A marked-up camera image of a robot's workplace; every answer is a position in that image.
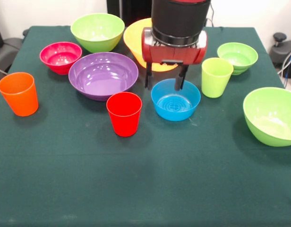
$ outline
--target blue bowl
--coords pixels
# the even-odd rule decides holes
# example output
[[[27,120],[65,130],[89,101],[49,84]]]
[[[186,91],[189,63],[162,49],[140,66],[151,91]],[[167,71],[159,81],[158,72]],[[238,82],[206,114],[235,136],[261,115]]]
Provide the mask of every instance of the blue bowl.
[[[156,112],[162,118],[178,122],[188,119],[196,110],[201,95],[198,88],[185,81],[183,89],[174,90],[175,79],[166,79],[157,83],[151,92]]]

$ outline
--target green bowl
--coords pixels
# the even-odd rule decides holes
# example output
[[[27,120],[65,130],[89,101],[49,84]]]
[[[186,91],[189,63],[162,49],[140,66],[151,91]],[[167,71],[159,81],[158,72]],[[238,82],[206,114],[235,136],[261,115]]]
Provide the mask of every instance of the green bowl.
[[[250,92],[243,102],[250,131],[272,147],[291,145],[291,91],[263,87]]]
[[[91,53],[111,51],[124,29],[125,24],[119,17],[107,13],[86,15],[71,25],[73,36]]]
[[[256,50],[241,43],[223,44],[219,46],[217,54],[219,58],[223,58],[233,65],[234,72],[232,75],[240,75],[258,60],[258,53]]]

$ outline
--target bowl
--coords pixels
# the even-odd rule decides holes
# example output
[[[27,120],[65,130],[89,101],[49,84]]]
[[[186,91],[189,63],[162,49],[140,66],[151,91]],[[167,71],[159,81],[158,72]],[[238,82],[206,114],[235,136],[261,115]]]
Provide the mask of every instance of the bowl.
[[[71,66],[82,55],[79,45],[70,42],[53,43],[40,52],[41,61],[53,72],[67,75]]]
[[[191,82],[185,81],[180,91],[175,91],[174,85],[175,79],[160,81],[153,87],[151,98],[159,116],[178,122],[189,118],[195,112],[201,95]]]
[[[113,52],[89,54],[69,71],[71,85],[97,101],[107,101],[110,96],[129,90],[137,78],[137,65],[127,56]]]
[[[263,87],[244,99],[246,123],[254,136],[272,147],[291,145],[291,91]]]
[[[151,18],[142,19],[131,24],[123,34],[123,40],[126,46],[131,50],[132,54],[139,62],[139,64],[146,68],[146,62],[142,57],[142,48],[141,48],[141,34],[144,27],[152,27]],[[167,65],[167,64],[152,64],[152,71],[154,72],[164,72],[176,68],[177,65]]]
[[[94,13],[78,18],[71,25],[77,41],[89,52],[109,52],[120,41],[124,22],[107,13]]]
[[[256,50],[241,43],[223,44],[219,46],[217,54],[219,58],[223,58],[233,65],[234,72],[232,75],[240,75],[258,60],[258,53]]]

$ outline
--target cup rim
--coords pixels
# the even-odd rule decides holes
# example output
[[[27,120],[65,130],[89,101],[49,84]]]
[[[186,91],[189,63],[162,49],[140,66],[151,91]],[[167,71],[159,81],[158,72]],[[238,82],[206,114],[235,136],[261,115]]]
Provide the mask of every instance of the cup rim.
[[[218,60],[218,61],[223,61],[223,62],[225,62],[226,64],[230,65],[230,66],[231,66],[231,72],[230,72],[229,74],[227,74],[227,75],[214,75],[214,74],[209,73],[209,72],[207,72],[207,71],[205,71],[205,73],[207,73],[207,74],[210,75],[210,76],[218,77],[218,78],[228,77],[228,76],[231,76],[231,75],[232,75],[232,73],[234,72],[234,66],[233,66],[233,65],[232,65],[228,60],[225,60],[225,59],[223,59],[223,58],[207,58],[207,59],[205,59],[205,60],[202,62],[201,69],[204,70],[204,69],[203,69],[203,65],[204,65],[204,63],[205,63],[206,61],[213,60],[213,59],[214,59],[214,60]]]
[[[24,73],[24,74],[28,75],[30,78],[32,78],[32,84],[31,84],[27,89],[25,89],[25,90],[23,90],[23,91],[20,91],[20,92],[17,92],[17,93],[7,93],[7,92],[2,91],[1,88],[0,88],[0,92],[1,92],[2,94],[4,94],[4,95],[8,95],[8,96],[16,96],[16,95],[19,95],[19,94],[22,94],[22,93],[28,91],[29,89],[31,89],[31,88],[33,87],[33,85],[35,84],[34,77],[33,77],[30,73],[27,73],[27,72],[13,72],[13,73],[10,73],[10,74],[4,76],[4,77],[0,80],[0,84],[1,84],[1,83],[2,83],[6,78],[8,78],[8,77],[12,77],[12,76],[17,75],[17,74],[19,74],[19,73]]]
[[[117,114],[114,114],[114,113],[109,109],[109,107],[108,107],[108,103],[109,103],[109,101],[110,101],[111,98],[113,98],[113,97],[116,96],[116,95],[123,94],[123,93],[127,93],[127,94],[130,94],[130,95],[134,95],[134,96],[136,96],[136,97],[139,99],[139,101],[140,101],[140,107],[139,107],[139,109],[138,109],[137,111],[135,111],[134,113],[132,113],[132,114],[129,114],[129,115],[117,115]],[[117,116],[117,117],[131,117],[131,116],[137,114],[137,113],[141,110],[141,108],[142,108],[142,100],[141,100],[141,98],[140,98],[138,95],[136,95],[136,94],[133,93],[133,92],[128,92],[128,91],[118,92],[118,93],[116,93],[116,94],[114,94],[114,95],[112,95],[112,96],[110,96],[110,97],[108,98],[107,103],[106,103],[106,108],[107,108],[108,112],[109,112],[110,114],[113,114],[114,116]]]

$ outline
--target white wall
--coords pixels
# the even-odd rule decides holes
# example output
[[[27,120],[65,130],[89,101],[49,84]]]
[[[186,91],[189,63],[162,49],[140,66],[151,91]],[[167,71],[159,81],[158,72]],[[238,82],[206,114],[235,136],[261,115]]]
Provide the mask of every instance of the white wall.
[[[275,32],[291,39],[291,0],[212,0],[212,4],[215,26],[255,27],[268,50]],[[22,37],[31,25],[70,25],[93,12],[107,12],[106,0],[0,0],[0,30],[4,38]]]
[[[215,26],[255,27],[267,50],[275,32],[291,39],[291,0],[212,0],[212,5]]]
[[[106,0],[0,0],[0,31],[3,38],[23,37],[32,25],[71,25],[95,12],[107,12]]]

